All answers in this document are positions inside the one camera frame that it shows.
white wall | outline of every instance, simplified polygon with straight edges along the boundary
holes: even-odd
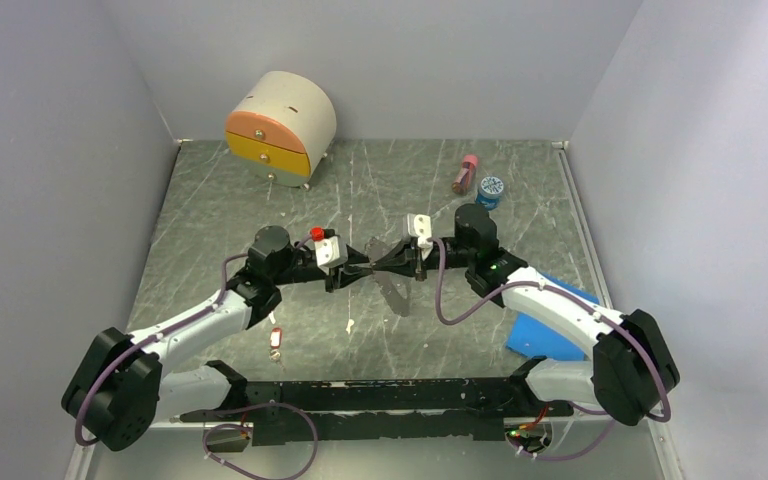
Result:
[[[567,139],[640,0],[106,3],[178,138],[222,138],[283,69],[342,137]]]
[[[683,375],[688,478],[768,478],[768,0],[646,0],[572,148],[612,294]]]
[[[176,145],[92,0],[0,0],[0,479],[63,478],[60,396],[124,326]]]

black mounting base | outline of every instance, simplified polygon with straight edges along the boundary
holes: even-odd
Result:
[[[345,382],[248,382],[246,401],[222,409],[284,402],[308,412],[321,440],[472,436],[498,441],[504,419],[536,417],[546,405],[523,381],[531,363],[511,377]],[[548,416],[572,415],[567,402],[550,402]],[[183,422],[222,422],[239,416],[211,411],[184,414]],[[304,420],[282,408],[252,411],[252,445],[309,441]]]

blue sponge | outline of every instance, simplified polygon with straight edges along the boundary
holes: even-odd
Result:
[[[541,272],[541,274],[581,298],[593,303],[599,303],[599,299],[595,296],[558,281],[545,273]],[[580,348],[573,345],[572,342],[561,334],[540,323],[536,318],[524,313],[520,313],[517,316],[514,328],[511,330],[508,343],[505,346],[526,357],[545,355],[558,361],[580,361],[585,359],[584,352]]]

white plastic piece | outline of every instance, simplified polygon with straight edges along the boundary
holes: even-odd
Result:
[[[428,215],[408,214],[407,216],[408,235],[416,238],[416,244],[425,260],[431,255],[434,249],[434,243],[431,241],[431,217]]]
[[[349,259],[346,242],[338,235],[313,242],[313,247],[316,251],[316,265],[325,273],[328,273],[331,268],[346,263]]]
[[[222,405],[231,385],[216,369],[202,366],[184,373],[171,373],[160,382],[160,400],[154,421],[195,410],[213,410]]]
[[[180,322],[190,315],[203,310],[205,307],[211,306],[217,295],[218,292],[206,301],[179,313],[163,323],[131,332],[131,335],[133,335],[131,341],[137,343],[149,335],[155,335],[158,333],[158,330]],[[236,292],[228,292],[221,309],[208,313],[200,320],[191,323],[181,330],[163,336],[159,342],[146,346],[143,348],[143,351],[146,353],[156,353],[159,356],[158,360],[163,365],[163,375],[165,376],[180,365],[181,362],[188,360],[208,346],[245,330],[250,320],[251,308],[246,304],[245,299]]]
[[[568,400],[599,405],[593,391],[593,382],[590,380],[592,376],[591,362],[558,362],[547,359],[528,372],[525,383],[542,402]]]
[[[552,442],[549,444],[549,448],[547,448],[544,452],[544,454],[551,454],[553,452],[556,452],[560,449],[561,444],[564,443],[564,439],[567,438],[567,434],[572,429],[572,424],[575,423],[576,418],[578,418],[576,415],[572,415],[568,418],[567,423],[564,425],[564,431],[561,432],[561,438],[557,440],[552,440]],[[552,433],[555,432],[555,424],[552,424]]]
[[[520,268],[508,277],[508,282],[531,281],[535,283],[545,282],[545,285],[553,285],[561,288],[551,280],[540,274],[533,267]],[[579,297],[582,302],[600,311],[609,318],[619,321],[620,312],[610,310],[589,302]],[[597,335],[611,333],[611,327],[602,322],[597,322],[581,307],[569,301],[557,293],[533,287],[516,287],[502,292],[502,300],[507,308],[525,313],[536,318],[552,330],[563,335],[570,342],[587,355],[593,355],[593,346],[596,345]]]
[[[269,332],[269,348],[281,347],[281,333],[280,328],[274,328]]]

gray marble surface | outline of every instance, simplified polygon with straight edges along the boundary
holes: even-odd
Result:
[[[224,142],[198,141],[183,144],[178,156],[129,329],[163,321],[211,295],[220,283],[221,260],[245,251],[266,225],[284,226],[294,239],[312,226],[334,228],[363,250],[373,236],[397,241],[404,215],[424,213],[435,235],[451,235],[455,209],[474,199],[474,193],[451,191],[468,153],[480,158],[478,179],[492,174],[506,184],[501,205],[491,212],[501,244],[539,270],[593,291],[577,218],[549,142],[338,141],[304,191],[249,174]],[[214,344],[181,370],[222,359],[251,380],[510,374],[523,361],[504,348],[515,313],[488,304],[446,327],[434,314],[436,275],[411,285],[404,318],[387,306],[372,278],[331,294],[320,283],[282,287],[284,301],[275,310],[275,326],[284,331],[280,364],[269,359],[273,325],[265,320]],[[447,315],[477,299],[461,272],[447,273]]]

